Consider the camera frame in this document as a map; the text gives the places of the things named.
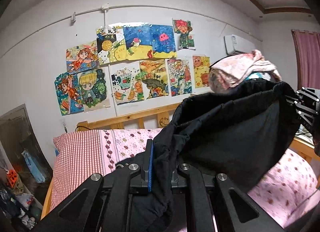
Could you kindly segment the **person's right hand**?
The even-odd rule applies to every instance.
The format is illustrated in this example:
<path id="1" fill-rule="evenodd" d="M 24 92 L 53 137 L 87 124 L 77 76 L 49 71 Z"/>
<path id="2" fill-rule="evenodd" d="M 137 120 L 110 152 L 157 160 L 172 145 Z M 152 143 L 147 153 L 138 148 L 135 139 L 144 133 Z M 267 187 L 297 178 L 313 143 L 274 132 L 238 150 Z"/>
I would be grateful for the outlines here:
<path id="1" fill-rule="evenodd" d="M 314 130 L 312 133 L 314 152 L 317 156 L 320 156 L 320 134 L 319 130 Z"/>

